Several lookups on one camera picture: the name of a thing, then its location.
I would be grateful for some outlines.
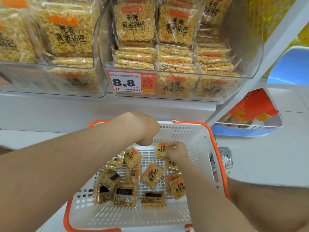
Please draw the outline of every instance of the shopping basket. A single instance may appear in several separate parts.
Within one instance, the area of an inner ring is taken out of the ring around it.
[[[98,120],[92,122],[88,128],[106,122],[108,120]],[[210,181],[214,187],[225,194],[227,198],[227,179],[224,171],[220,152],[214,140],[211,128],[202,122],[194,121],[158,121],[160,131],[153,139],[153,144],[148,147],[134,145],[143,155],[141,160],[143,172],[153,161],[159,166],[165,166],[164,159],[155,159],[156,143],[168,141],[184,142],[190,160],[198,168],[199,172]],[[218,171],[219,181],[213,177],[209,155],[215,153],[214,161]],[[167,194],[166,206],[164,210],[153,209],[131,209],[128,207],[116,207],[112,202],[93,206],[93,188],[98,175],[104,170],[100,169],[69,201],[64,214],[64,227],[68,232],[159,232],[159,231],[189,231],[191,218],[186,197],[175,200]],[[172,173],[164,170],[164,175]],[[124,176],[125,171],[118,170],[118,174]],[[165,190],[163,177],[157,185],[157,190]],[[139,196],[149,191],[149,187],[141,184]]]

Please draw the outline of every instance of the shoe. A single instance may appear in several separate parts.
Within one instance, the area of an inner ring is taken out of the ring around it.
[[[219,148],[220,151],[220,155],[221,155],[221,159],[224,165],[224,169],[225,172],[227,172],[227,174],[230,174],[230,171],[233,168],[233,159],[232,159],[232,152],[230,150],[230,148],[227,147],[220,147]],[[211,168],[213,170],[213,173],[216,172],[216,164],[214,162],[214,156],[213,154],[211,154],[210,156],[210,161],[211,161]]]

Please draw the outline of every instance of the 8.8 price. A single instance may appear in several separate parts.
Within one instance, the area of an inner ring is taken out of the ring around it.
[[[121,84],[121,80],[119,80],[119,79],[113,79],[112,81],[113,81],[113,85],[114,86],[124,86],[124,87],[126,87],[126,86],[133,87],[133,86],[135,86],[133,80],[127,80],[127,84]]]

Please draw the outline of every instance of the tile floor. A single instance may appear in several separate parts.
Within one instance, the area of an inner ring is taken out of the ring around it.
[[[307,154],[309,136],[309,91],[270,89],[284,127],[259,137],[216,135],[219,147],[232,150],[234,167],[230,177],[252,183],[309,186]],[[0,130],[0,145],[22,148],[61,133]],[[65,232],[61,207],[36,232]]]

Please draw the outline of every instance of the hand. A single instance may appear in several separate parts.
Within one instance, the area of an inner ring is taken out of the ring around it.
[[[136,144],[140,146],[149,146],[153,143],[153,137],[159,132],[160,124],[153,116],[149,116],[139,112],[133,112],[137,125],[142,132],[142,139],[137,141]]]
[[[183,142],[172,141],[165,145],[165,147],[172,147],[172,146],[176,147],[168,148],[166,150],[166,153],[173,162],[180,165],[183,161],[185,162],[190,161],[186,145]]]

